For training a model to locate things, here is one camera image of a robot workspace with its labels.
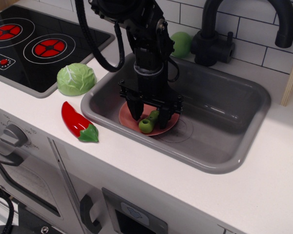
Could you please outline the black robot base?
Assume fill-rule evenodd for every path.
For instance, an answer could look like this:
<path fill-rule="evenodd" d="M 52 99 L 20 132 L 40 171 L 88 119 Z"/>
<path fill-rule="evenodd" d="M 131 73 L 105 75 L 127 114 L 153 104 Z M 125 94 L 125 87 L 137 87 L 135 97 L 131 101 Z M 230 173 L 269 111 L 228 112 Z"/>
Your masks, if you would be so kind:
<path fill-rule="evenodd" d="M 33 215 L 22 206 L 10 212 L 0 203 L 0 234 L 60 234 L 51 224 Z"/>

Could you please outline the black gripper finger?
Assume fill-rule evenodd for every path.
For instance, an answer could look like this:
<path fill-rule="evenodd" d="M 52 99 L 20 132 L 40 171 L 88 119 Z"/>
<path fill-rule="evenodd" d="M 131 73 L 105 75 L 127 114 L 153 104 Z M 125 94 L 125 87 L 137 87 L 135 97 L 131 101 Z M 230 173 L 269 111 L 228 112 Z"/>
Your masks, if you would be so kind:
<path fill-rule="evenodd" d="M 144 110 L 143 102 L 137 97 L 126 97 L 129 112 L 134 120 L 139 120 Z"/>
<path fill-rule="evenodd" d="M 173 111 L 169 107 L 162 107 L 159 110 L 159 126 L 160 129 L 165 129 L 168 121 L 171 119 Z"/>

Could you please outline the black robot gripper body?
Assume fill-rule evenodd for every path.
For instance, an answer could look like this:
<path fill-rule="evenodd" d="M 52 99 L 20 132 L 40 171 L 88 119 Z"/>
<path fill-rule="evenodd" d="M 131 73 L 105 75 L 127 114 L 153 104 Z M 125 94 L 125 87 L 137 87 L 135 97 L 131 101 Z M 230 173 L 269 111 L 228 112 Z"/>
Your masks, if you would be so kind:
<path fill-rule="evenodd" d="M 155 73 L 138 67 L 132 67 L 130 71 L 132 74 L 121 78 L 119 82 L 122 97 L 137 97 L 144 105 L 159 109 L 169 107 L 173 113 L 181 113 L 183 97 L 169 86 L 167 67 Z"/>

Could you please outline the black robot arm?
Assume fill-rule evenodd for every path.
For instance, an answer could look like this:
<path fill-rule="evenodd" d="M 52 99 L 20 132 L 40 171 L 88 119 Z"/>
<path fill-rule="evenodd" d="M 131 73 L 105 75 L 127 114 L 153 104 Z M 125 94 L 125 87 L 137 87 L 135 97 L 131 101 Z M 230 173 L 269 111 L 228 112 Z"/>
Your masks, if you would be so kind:
<path fill-rule="evenodd" d="M 154 0 L 91 0 L 91 9 L 100 18 L 114 24 L 121 39 L 120 28 L 135 56 L 134 75 L 120 80 L 120 95 L 127 101 L 133 119 L 141 118 L 144 105 L 159 110 L 159 126 L 166 128 L 173 114 L 182 111 L 183 96 L 174 91 L 168 77 L 168 66 L 177 64 L 170 55 L 174 41 L 169 37 L 164 13 Z"/>

